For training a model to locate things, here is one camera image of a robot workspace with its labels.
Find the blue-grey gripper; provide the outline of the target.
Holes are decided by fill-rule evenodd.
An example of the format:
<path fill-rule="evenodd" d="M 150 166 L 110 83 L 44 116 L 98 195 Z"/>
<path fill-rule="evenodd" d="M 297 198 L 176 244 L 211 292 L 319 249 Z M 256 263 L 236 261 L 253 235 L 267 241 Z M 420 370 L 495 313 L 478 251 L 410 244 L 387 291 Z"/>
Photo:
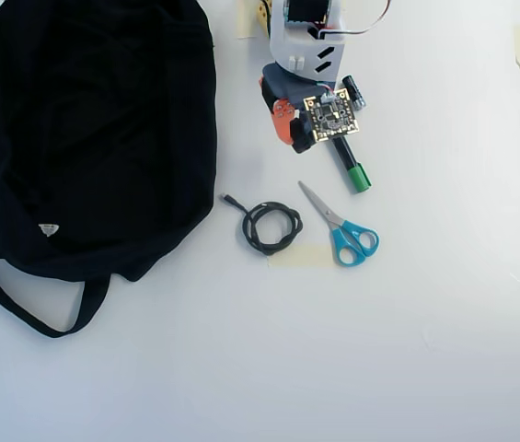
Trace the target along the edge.
<path fill-rule="evenodd" d="M 272 123 L 278 138 L 285 144 L 292 144 L 290 124 L 296 118 L 297 109 L 304 106 L 304 99 L 320 96 L 322 86 L 272 63 L 262 69 L 260 88 L 268 109 L 272 111 Z"/>

